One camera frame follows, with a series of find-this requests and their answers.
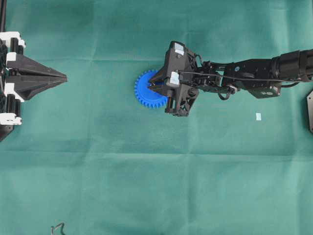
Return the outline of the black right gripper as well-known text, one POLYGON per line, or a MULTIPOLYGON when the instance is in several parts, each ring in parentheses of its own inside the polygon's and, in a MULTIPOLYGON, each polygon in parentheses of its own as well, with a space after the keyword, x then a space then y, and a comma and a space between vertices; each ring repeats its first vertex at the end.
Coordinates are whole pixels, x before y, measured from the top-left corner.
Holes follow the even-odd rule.
POLYGON ((172 41, 165 54, 164 66, 149 72, 148 89, 168 97, 167 113, 186 117, 199 91, 192 88, 194 72, 197 68, 196 54, 183 43, 172 41))

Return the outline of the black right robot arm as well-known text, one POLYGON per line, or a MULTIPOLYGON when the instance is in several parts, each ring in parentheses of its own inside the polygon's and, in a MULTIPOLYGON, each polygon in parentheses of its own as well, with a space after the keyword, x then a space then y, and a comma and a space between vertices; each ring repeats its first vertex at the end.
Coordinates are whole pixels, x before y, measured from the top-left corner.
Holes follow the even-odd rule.
POLYGON ((255 98, 278 97, 282 88, 313 80, 313 51, 298 50, 271 59, 232 63, 203 61, 183 43, 172 41, 163 67, 149 80, 148 89, 167 97, 165 112, 186 117, 200 91, 228 100, 240 90, 255 98))

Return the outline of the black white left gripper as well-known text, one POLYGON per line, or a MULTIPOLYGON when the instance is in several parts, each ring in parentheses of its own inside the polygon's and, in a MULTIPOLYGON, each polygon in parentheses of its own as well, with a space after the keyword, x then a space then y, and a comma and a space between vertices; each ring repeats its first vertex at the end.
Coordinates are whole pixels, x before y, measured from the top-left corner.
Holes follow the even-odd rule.
POLYGON ((4 140, 15 125, 22 124, 21 103, 47 89, 67 82, 67 76, 46 67, 23 54, 25 41, 17 31, 0 33, 0 140, 4 140), (23 75, 59 78, 12 78, 23 75))

